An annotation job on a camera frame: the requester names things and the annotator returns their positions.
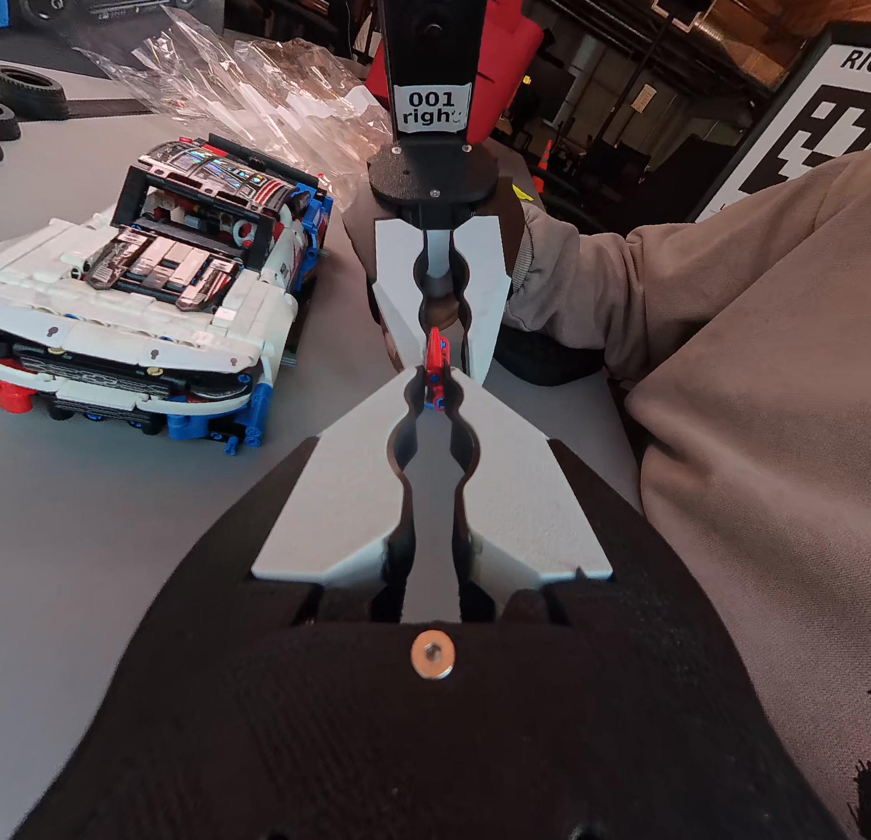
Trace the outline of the black strip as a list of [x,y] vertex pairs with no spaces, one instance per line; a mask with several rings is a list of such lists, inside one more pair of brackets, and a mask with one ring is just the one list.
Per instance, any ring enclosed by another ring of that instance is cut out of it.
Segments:
[[69,119],[148,116],[153,112],[134,98],[79,99],[67,102]]

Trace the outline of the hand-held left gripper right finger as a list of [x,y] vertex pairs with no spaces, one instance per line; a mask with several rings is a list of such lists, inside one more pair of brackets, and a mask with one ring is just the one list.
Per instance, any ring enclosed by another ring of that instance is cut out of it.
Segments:
[[574,454],[458,369],[443,374],[455,488],[452,555],[463,622],[497,619],[524,590],[613,567],[557,452]]

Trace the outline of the metal air duct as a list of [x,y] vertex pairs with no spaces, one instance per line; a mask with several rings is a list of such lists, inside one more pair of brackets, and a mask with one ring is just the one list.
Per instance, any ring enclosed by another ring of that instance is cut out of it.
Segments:
[[742,0],[710,0],[692,20],[677,18],[676,28],[724,54],[744,74],[769,87],[793,68],[807,40],[785,29]]

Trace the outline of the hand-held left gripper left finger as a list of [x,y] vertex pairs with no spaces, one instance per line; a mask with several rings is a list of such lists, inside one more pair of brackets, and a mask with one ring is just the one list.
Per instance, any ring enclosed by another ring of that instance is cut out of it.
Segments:
[[401,621],[424,380],[404,370],[321,432],[252,564],[257,581],[344,589],[369,601],[372,621]]

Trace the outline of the red brick bracket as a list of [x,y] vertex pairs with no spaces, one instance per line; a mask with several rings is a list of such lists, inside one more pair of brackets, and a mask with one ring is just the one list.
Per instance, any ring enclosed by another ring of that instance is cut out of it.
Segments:
[[433,387],[442,385],[445,374],[450,372],[450,344],[437,326],[430,328],[424,367],[426,380]]

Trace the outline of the black light stand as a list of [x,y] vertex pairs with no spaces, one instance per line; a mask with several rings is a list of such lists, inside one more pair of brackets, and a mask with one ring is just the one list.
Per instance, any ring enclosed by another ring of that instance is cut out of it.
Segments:
[[598,130],[596,141],[604,139],[614,118],[626,102],[626,98],[631,93],[641,74],[644,72],[648,61],[651,59],[652,55],[659,47],[660,42],[666,35],[667,29],[674,24],[674,22],[678,22],[686,27],[686,31],[689,32],[697,16],[706,12],[709,7],[711,7],[711,4],[712,0],[653,0],[652,6],[654,7],[654,11],[662,17],[662,21],[660,22],[655,35],[652,37],[652,40],[647,45],[643,56],[637,63],[637,67],[620,91],[611,111],[605,118],[601,128]]

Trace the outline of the pile of clear plastic bags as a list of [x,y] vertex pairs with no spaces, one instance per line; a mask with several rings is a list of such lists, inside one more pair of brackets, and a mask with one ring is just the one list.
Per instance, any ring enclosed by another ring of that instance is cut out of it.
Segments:
[[346,211],[367,162],[391,142],[389,116],[347,62],[311,41],[225,41],[164,7],[169,27],[114,62],[96,41],[78,48],[135,98],[204,136],[216,135],[317,176]]

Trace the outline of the grey desk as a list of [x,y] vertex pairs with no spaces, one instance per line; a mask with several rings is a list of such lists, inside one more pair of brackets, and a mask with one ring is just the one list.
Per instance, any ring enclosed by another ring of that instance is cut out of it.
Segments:
[[[154,115],[32,122],[5,146],[2,242],[114,206],[128,166],[190,134]],[[235,456],[117,421],[2,412],[1,823],[12,834],[88,728],[128,641],[199,537],[306,437],[395,375],[366,284],[333,214],[297,364],[279,370],[267,435]],[[485,388],[569,445],[637,510],[637,464],[601,375],[540,388],[500,365]],[[447,517],[459,471],[441,414],[419,423],[408,476],[424,532],[409,620],[458,620]]]

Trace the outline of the toy brick race car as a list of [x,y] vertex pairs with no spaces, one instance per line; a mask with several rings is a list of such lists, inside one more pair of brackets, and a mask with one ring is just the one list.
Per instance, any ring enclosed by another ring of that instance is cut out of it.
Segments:
[[2,412],[259,447],[332,210],[325,174],[226,138],[149,149],[114,208],[2,250]]

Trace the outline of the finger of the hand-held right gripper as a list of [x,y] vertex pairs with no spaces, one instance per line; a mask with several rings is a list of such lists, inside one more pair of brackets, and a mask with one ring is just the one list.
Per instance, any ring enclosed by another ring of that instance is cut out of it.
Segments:
[[463,327],[463,370],[482,385],[510,288],[498,217],[475,215],[456,228],[450,262]]
[[421,230],[401,219],[375,222],[376,280],[373,292],[396,354],[405,369],[425,362],[427,336],[420,320],[423,293],[416,265],[426,257]]

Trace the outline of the person's right hand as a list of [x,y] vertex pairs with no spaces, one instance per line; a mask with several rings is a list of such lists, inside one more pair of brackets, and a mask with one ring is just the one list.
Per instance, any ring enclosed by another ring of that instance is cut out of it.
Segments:
[[[498,181],[495,196],[473,214],[473,216],[495,215],[498,217],[505,268],[510,276],[507,301],[516,290],[515,278],[519,276],[521,271],[526,271],[531,263],[531,235],[528,230],[528,219],[533,210],[543,210],[543,207],[538,203],[524,202],[517,194],[513,181],[508,177],[502,177]],[[381,202],[368,185],[359,189],[350,210],[343,214],[346,232],[366,274],[370,311],[376,323],[381,327],[392,361],[398,370],[401,370],[404,367],[396,354],[392,337],[383,323],[373,292],[373,284],[376,280],[375,222],[389,219],[400,219],[413,225],[405,220],[402,211],[389,210],[386,203]],[[421,258],[416,265],[416,279],[423,293],[420,320],[424,333],[428,336],[432,326],[444,330],[456,322],[460,324],[463,331],[459,319],[458,299],[450,262],[452,233],[461,225],[452,230],[424,230],[417,225],[413,226],[421,230],[425,237],[426,257]]]

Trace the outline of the person's right forearm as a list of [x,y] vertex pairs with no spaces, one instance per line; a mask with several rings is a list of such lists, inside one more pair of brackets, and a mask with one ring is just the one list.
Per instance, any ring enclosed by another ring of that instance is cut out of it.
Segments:
[[813,236],[836,248],[869,236],[869,151],[835,158],[695,224],[627,236],[580,235],[524,204],[503,325],[572,349],[600,351],[617,377],[639,379]]

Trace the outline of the framed marker sign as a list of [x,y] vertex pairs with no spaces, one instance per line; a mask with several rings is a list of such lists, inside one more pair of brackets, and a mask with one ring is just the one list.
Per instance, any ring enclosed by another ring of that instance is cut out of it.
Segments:
[[804,50],[690,223],[870,143],[870,24],[833,22]]

